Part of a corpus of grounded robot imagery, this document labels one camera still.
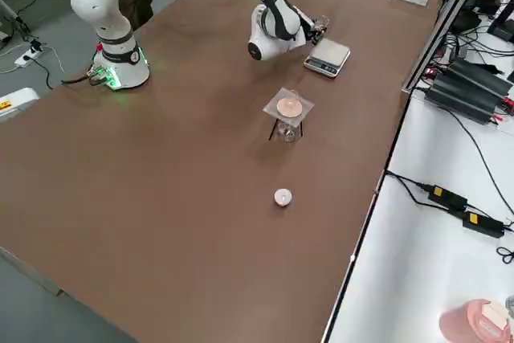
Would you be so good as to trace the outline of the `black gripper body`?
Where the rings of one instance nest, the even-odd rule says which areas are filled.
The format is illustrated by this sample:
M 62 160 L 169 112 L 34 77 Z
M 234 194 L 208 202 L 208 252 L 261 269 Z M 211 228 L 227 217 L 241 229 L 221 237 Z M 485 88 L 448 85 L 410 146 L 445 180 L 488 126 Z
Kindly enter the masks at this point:
M 310 17 L 304 15 L 300 17 L 300 25 L 304 33 L 305 40 L 311 44 L 316 44 L 312 43 L 312 36 L 316 33 L 315 24 L 315 19 L 311 19 Z

